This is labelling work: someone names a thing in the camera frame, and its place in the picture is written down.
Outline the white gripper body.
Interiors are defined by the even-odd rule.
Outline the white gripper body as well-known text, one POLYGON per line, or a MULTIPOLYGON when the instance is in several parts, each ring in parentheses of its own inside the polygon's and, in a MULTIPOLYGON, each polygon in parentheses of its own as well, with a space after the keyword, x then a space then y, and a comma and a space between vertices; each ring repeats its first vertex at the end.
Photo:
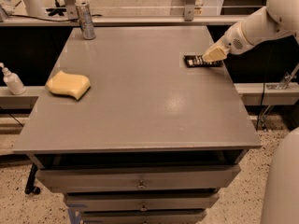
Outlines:
POLYGON ((232 25, 221 37, 220 48, 225 55, 239 55, 253 49, 254 45, 246 37, 243 31, 243 23, 238 22, 232 25))

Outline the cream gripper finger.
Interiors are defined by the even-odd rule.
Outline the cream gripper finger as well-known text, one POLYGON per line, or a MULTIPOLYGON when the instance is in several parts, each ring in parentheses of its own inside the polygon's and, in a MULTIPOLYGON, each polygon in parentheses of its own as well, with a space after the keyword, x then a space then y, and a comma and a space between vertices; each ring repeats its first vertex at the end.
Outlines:
POLYGON ((203 54, 203 60, 208 63, 225 60, 229 51, 225 46, 214 44, 203 54))

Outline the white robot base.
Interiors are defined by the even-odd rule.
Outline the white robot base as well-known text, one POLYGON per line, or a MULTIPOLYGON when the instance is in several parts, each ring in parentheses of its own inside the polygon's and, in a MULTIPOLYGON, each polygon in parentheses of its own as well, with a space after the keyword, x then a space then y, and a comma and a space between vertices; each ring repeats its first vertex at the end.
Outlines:
POLYGON ((299 224, 299 128, 289 132, 274 153, 261 224, 299 224))

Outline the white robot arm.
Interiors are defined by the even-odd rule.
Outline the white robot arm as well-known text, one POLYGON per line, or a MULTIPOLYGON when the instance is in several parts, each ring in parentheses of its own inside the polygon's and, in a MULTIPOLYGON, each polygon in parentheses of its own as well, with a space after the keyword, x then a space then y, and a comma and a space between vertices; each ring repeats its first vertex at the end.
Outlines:
POLYGON ((268 40, 292 35, 299 43, 299 0, 266 0, 266 5, 232 25, 203 54, 205 62, 239 55, 268 40))

